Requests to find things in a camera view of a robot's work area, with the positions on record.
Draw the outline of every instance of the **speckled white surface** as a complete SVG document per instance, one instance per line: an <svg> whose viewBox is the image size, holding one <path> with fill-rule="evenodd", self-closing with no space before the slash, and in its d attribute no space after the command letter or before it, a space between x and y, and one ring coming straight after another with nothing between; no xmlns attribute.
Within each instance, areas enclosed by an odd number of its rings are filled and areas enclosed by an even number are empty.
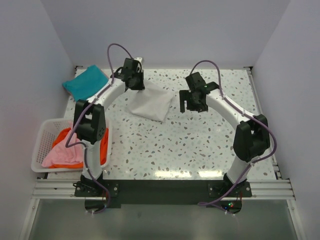
<svg viewBox="0 0 320 240"><path fill-rule="evenodd" d="M179 90L188 89L184 79L190 70L145 69L144 78L175 97L164 123L128 113L126 105L135 94L128 90L118 97L105 112L113 122L112 152L104 168L105 179L222 179L230 168L235 131L216 111L180 113ZM217 71L199 70L207 81L217 80ZM245 109L258 114L246 70L221 70L224 92ZM73 118L72 97L65 118ZM80 171L50 173L49 179L78 179ZM249 174L250 180L276 179L272 161L257 163Z"/></svg>

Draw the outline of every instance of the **teal cloth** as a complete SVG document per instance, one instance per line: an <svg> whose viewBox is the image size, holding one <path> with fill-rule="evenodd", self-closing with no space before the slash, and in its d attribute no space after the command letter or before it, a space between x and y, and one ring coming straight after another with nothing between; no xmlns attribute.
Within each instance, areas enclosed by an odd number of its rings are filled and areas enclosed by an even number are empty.
<svg viewBox="0 0 320 240"><path fill-rule="evenodd" d="M107 76L96 65L92 65L79 76L62 83L62 85L74 97L74 100L78 101L79 99L87 100L92 97L107 82Z"/></svg>

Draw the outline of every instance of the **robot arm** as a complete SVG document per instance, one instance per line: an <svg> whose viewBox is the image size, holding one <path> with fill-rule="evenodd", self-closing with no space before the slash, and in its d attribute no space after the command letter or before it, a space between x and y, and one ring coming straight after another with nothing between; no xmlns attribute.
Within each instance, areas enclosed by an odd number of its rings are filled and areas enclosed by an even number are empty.
<svg viewBox="0 0 320 240"><path fill-rule="evenodd" d="M269 133L259 124L231 107L221 96L219 85L215 82L207 84L199 72L195 72L185 79L189 90L179 92L180 111L185 112L185 103L187 110L190 111L203 112L208 111L208 107L210 107L216 110L235 129L233 150L236 156L231 168L223 177L223 180L227 183L226 189L228 189L251 164L251 161L258 159L270 147ZM228 98L228 100L237 108L243 109L231 99ZM245 111L245 113L268 126L268 121L262 114L254 116L251 112ZM247 179L247 174L248 172L241 177L238 184Z"/></svg>
<svg viewBox="0 0 320 240"><path fill-rule="evenodd" d="M126 58L123 67L118 68L114 73L114 79L112 81L109 81L94 96L87 100L78 100L76 102L73 125L76 124L84 109L90 103L94 103L76 127L77 137L87 145L87 167L83 166L82 171L82 176L86 179L91 180L88 169L90 169L90 173L95 179L102 177L102 168L99 159L101 139L106 132L105 110L117 97L125 93L127 89L145 89L141 58Z"/></svg>

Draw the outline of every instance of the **white towel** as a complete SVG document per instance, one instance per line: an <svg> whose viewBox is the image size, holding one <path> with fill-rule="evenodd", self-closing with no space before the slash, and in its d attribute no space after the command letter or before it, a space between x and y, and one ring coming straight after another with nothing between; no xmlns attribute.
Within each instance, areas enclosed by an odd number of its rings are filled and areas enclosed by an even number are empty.
<svg viewBox="0 0 320 240"><path fill-rule="evenodd" d="M171 99L175 96L174 92L164 90L148 80L144 80L143 83L145 90L135 94L132 102L127 105L128 111L147 119L164 122Z"/></svg>

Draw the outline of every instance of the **white wall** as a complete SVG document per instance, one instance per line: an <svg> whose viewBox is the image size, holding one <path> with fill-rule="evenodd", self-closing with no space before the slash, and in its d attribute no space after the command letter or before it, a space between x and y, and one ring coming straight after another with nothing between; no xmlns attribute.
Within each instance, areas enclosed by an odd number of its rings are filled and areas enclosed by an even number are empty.
<svg viewBox="0 0 320 240"><path fill-rule="evenodd" d="M42 0L76 65L107 66L123 44L146 67L253 66L290 0ZM123 64L125 54L112 56Z"/></svg>
<svg viewBox="0 0 320 240"><path fill-rule="evenodd" d="M292 0L253 68L304 227L320 239L320 1Z"/></svg>
<svg viewBox="0 0 320 240"><path fill-rule="evenodd" d="M72 76L39 0L0 1L0 239L19 237L36 175L31 155L42 121L61 117Z"/></svg>

